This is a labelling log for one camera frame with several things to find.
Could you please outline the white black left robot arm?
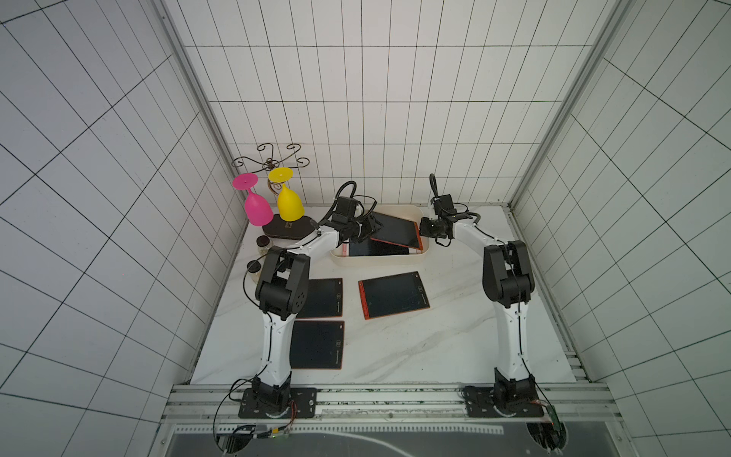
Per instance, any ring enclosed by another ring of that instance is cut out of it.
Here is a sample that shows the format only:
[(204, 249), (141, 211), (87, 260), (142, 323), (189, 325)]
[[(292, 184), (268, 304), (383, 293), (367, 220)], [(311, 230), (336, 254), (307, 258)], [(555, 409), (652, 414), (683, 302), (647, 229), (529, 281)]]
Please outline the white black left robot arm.
[(272, 247), (264, 256), (254, 293), (264, 323), (262, 369), (251, 381), (259, 402), (276, 411), (289, 405), (291, 339), (297, 314), (306, 304), (310, 263), (374, 234), (376, 206), (365, 209), (358, 195), (338, 196), (311, 234), (288, 247)]

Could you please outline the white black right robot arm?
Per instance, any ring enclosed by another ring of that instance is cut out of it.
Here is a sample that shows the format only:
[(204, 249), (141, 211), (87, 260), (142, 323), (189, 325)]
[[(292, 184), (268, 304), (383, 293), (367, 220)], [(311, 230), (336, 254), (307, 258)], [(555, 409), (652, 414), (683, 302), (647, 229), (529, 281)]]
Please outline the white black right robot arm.
[(479, 226), (481, 215), (458, 211), (449, 194), (434, 196), (431, 207), (435, 217), (421, 220), (420, 234), (435, 241), (457, 240), (483, 260), (482, 285), (495, 306), (499, 346), (491, 401), (500, 415), (511, 417), (538, 400), (535, 377), (525, 360), (527, 304), (535, 291), (527, 246), (488, 234)]

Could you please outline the red writing tablet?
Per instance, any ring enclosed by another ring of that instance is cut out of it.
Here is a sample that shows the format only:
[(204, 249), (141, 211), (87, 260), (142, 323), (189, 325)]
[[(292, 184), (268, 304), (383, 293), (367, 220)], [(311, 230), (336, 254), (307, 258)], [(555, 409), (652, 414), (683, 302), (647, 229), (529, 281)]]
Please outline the red writing tablet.
[(419, 272), (405, 272), (358, 282), (365, 320), (430, 308)]
[(310, 279), (308, 296), (298, 319), (334, 318), (343, 315), (343, 279)]
[(293, 369), (342, 369), (344, 321), (296, 321), (290, 365)]
[(374, 213), (374, 219), (379, 226), (371, 234), (372, 240), (417, 251), (424, 249), (419, 227), (415, 221), (384, 213)]

